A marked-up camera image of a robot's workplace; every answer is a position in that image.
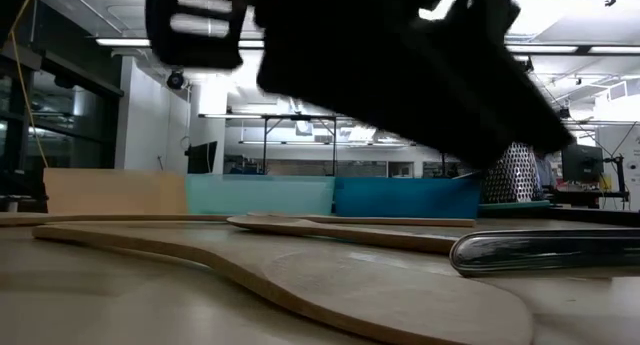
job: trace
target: wooden surface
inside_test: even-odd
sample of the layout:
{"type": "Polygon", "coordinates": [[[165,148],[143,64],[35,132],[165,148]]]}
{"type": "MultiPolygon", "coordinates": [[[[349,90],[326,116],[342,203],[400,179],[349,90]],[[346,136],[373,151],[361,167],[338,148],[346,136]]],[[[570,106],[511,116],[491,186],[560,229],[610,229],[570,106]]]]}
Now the wooden surface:
{"type": "Polygon", "coordinates": [[[59,222],[113,222],[113,221],[184,221],[184,222],[212,222],[226,221],[228,215],[188,215],[188,214],[109,214],[109,215],[53,215],[37,213],[0,213],[0,227],[3,226],[34,226],[59,222]]]}
{"type": "MultiPolygon", "coordinates": [[[[230,225],[215,226],[214,234],[208,225],[188,226],[193,238],[204,240],[201,230],[206,229],[207,239],[224,239],[229,247],[248,240],[266,246],[264,237],[273,237],[230,225]]],[[[602,226],[551,220],[478,222],[479,230],[597,227],[602,226]]],[[[468,231],[402,229],[445,235],[468,231]]],[[[3,345],[378,344],[296,316],[195,263],[36,241],[31,240],[30,231],[0,229],[3,345]]],[[[280,241],[295,241],[301,249],[328,242],[294,237],[280,241]]],[[[444,256],[339,242],[334,246],[362,261],[457,276],[444,256]]],[[[510,291],[525,302],[534,316],[534,345],[629,345],[640,338],[638,277],[479,281],[510,291]]]]}
{"type": "Polygon", "coordinates": [[[195,261],[291,311],[390,344],[529,344],[532,339],[529,311],[506,291],[414,271],[337,242],[264,235],[229,241],[230,234],[220,238],[211,228],[50,225],[33,234],[195,261]]]}
{"type": "Polygon", "coordinates": [[[45,169],[49,213],[186,214],[184,177],[170,172],[45,169]]]}
{"type": "Polygon", "coordinates": [[[405,225],[405,226],[443,226],[443,227],[473,227],[473,219],[421,219],[421,218],[359,218],[310,214],[285,214],[250,212],[251,216],[277,216],[309,220],[321,224],[366,224],[366,225],[405,225]]]}
{"type": "Polygon", "coordinates": [[[392,230],[327,225],[276,216],[237,216],[227,221],[250,230],[296,236],[328,236],[359,244],[443,255],[449,255],[451,247],[458,239],[451,236],[416,235],[392,230]]]}

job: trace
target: yellow cable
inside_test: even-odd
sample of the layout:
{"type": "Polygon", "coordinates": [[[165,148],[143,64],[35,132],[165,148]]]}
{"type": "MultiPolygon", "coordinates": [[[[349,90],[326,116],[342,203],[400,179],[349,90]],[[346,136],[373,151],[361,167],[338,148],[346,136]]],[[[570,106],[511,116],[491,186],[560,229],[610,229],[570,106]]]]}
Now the yellow cable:
{"type": "Polygon", "coordinates": [[[24,95],[24,105],[27,108],[27,113],[29,114],[29,121],[31,122],[31,127],[33,128],[33,136],[36,138],[36,143],[38,144],[38,150],[40,151],[40,156],[42,157],[42,162],[44,163],[44,167],[48,168],[49,163],[47,162],[47,158],[44,156],[44,151],[42,150],[42,144],[40,143],[40,137],[38,137],[38,131],[36,130],[35,122],[33,121],[33,112],[31,111],[31,101],[29,101],[29,94],[27,94],[27,87],[24,84],[24,76],[22,75],[22,66],[20,65],[20,55],[18,55],[18,44],[16,43],[16,35],[14,32],[11,32],[11,40],[13,41],[13,52],[16,56],[16,63],[18,65],[18,77],[20,78],[20,85],[22,87],[22,95],[24,95]]]}
{"type": "MultiPolygon", "coordinates": [[[[40,143],[40,138],[38,137],[38,131],[36,130],[35,122],[33,121],[33,112],[31,111],[31,101],[29,101],[29,94],[27,93],[27,87],[24,83],[24,76],[22,75],[22,65],[20,64],[20,55],[18,53],[18,43],[16,42],[16,34],[14,32],[16,25],[22,18],[25,9],[29,5],[29,1],[24,0],[20,11],[18,12],[18,16],[16,16],[16,20],[11,25],[11,31],[9,31],[9,36],[11,36],[11,41],[13,42],[13,53],[16,57],[16,64],[18,66],[18,77],[20,78],[20,86],[22,87],[22,95],[24,96],[24,105],[27,108],[27,113],[29,114],[29,121],[31,123],[31,128],[33,128],[33,135],[36,138],[36,143],[38,144],[38,150],[40,151],[40,156],[42,157],[42,162],[44,163],[44,167],[48,168],[49,163],[47,162],[47,158],[44,156],[44,150],[42,150],[42,144],[40,143]]],[[[27,146],[24,151],[29,151],[29,146],[27,146]]]]}

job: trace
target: ceiling light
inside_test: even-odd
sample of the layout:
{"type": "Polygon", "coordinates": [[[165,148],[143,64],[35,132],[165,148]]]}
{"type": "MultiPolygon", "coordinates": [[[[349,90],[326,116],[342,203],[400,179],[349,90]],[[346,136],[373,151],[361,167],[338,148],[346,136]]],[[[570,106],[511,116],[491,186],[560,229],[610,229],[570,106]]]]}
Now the ceiling light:
{"type": "Polygon", "coordinates": [[[98,38],[96,42],[101,46],[110,47],[149,47],[149,39],[140,38],[98,38]]]}
{"type": "Polygon", "coordinates": [[[264,49],[262,40],[240,40],[238,41],[240,49],[264,49]]]}
{"type": "Polygon", "coordinates": [[[433,11],[427,9],[418,10],[418,16],[425,20],[442,20],[445,15],[447,15],[454,1],[455,0],[440,0],[440,3],[433,11]]]}
{"type": "Polygon", "coordinates": [[[208,119],[262,119],[262,115],[248,114],[201,114],[200,116],[208,119]]]}
{"type": "Polygon", "coordinates": [[[507,45],[507,50],[516,54],[571,54],[578,50],[577,46],[565,45],[507,45]]]}
{"type": "Polygon", "coordinates": [[[594,46],[591,54],[640,54],[640,46],[594,46]]]}
{"type": "MultiPolygon", "coordinates": [[[[238,144],[244,144],[244,145],[264,145],[264,141],[238,141],[238,144]]],[[[267,141],[267,144],[270,145],[286,145],[287,142],[285,141],[284,144],[282,141],[267,141]]]]}

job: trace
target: black plastic part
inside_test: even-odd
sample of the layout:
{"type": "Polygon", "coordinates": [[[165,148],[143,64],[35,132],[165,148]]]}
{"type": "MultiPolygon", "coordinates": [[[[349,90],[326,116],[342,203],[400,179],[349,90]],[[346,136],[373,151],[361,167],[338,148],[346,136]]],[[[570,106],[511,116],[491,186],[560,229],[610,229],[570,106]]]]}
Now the black plastic part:
{"type": "Polygon", "coordinates": [[[246,4],[232,1],[230,13],[188,7],[178,0],[146,0],[147,36],[153,52],[169,65],[235,69],[242,65],[238,42],[246,14],[246,4]],[[225,37],[209,37],[177,32],[171,27],[176,14],[211,18],[229,23],[225,37]]]}
{"type": "MultiPolygon", "coordinates": [[[[418,18],[420,8],[437,1],[253,0],[264,28],[258,84],[477,169],[491,167],[513,142],[542,152],[570,144],[570,133],[504,47],[520,9],[510,0],[457,0],[442,21],[418,18]]],[[[234,1],[234,9],[238,4],[246,2],[234,1]]],[[[240,64],[237,17],[231,22],[239,24],[238,37],[219,41],[173,32],[170,19],[179,10],[176,0],[147,0],[147,30],[162,61],[240,64]]],[[[239,6],[238,14],[244,11],[239,6]]]]}
{"type": "Polygon", "coordinates": [[[4,44],[9,37],[11,26],[16,21],[18,13],[22,8],[25,0],[2,0],[0,6],[0,44],[4,44]]]}

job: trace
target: fluorescent light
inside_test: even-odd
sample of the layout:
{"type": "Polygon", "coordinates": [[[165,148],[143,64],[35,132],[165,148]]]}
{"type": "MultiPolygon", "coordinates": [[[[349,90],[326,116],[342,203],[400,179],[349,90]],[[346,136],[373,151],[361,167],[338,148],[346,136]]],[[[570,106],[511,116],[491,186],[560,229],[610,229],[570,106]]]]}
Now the fluorescent light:
{"type": "Polygon", "coordinates": [[[418,16],[420,16],[425,20],[444,19],[445,15],[447,15],[449,8],[451,8],[451,5],[453,4],[454,1],[455,0],[440,0],[440,3],[433,11],[429,11],[427,9],[418,10],[418,16]]]}
{"type": "MultiPolygon", "coordinates": [[[[264,145],[264,141],[238,141],[238,144],[244,145],[264,145]]],[[[333,145],[330,143],[322,143],[316,141],[267,141],[267,145],[333,145]]],[[[382,143],[352,143],[352,142],[339,142],[336,145],[340,146],[386,146],[386,147],[398,147],[398,146],[411,146],[411,144],[382,144],[382,143]]]]}
{"type": "Polygon", "coordinates": [[[287,144],[288,145],[331,145],[333,144],[333,142],[321,143],[317,141],[287,141],[287,144]]]}
{"type": "Polygon", "coordinates": [[[514,53],[573,53],[578,50],[577,46],[566,45],[507,45],[507,50],[514,53]]]}
{"type": "Polygon", "coordinates": [[[262,40],[240,40],[238,47],[241,49],[264,49],[264,42],[262,40]]]}
{"type": "Polygon", "coordinates": [[[594,46],[592,54],[640,54],[640,46],[594,46]]]}
{"type": "Polygon", "coordinates": [[[202,117],[209,119],[262,119],[262,115],[249,114],[203,114],[202,117]]]}
{"type": "MultiPolygon", "coordinates": [[[[245,144],[245,145],[264,145],[264,141],[238,141],[238,144],[245,144]]],[[[283,145],[282,141],[267,141],[267,144],[270,145],[283,145]]]]}
{"type": "Polygon", "coordinates": [[[149,47],[149,39],[135,38],[98,38],[96,42],[101,46],[111,47],[149,47]]]}
{"type": "MultiPolygon", "coordinates": [[[[111,47],[149,47],[151,43],[149,39],[141,38],[99,38],[96,39],[98,44],[111,47]]],[[[240,40],[238,47],[241,49],[264,49],[262,40],[240,40]]]]}

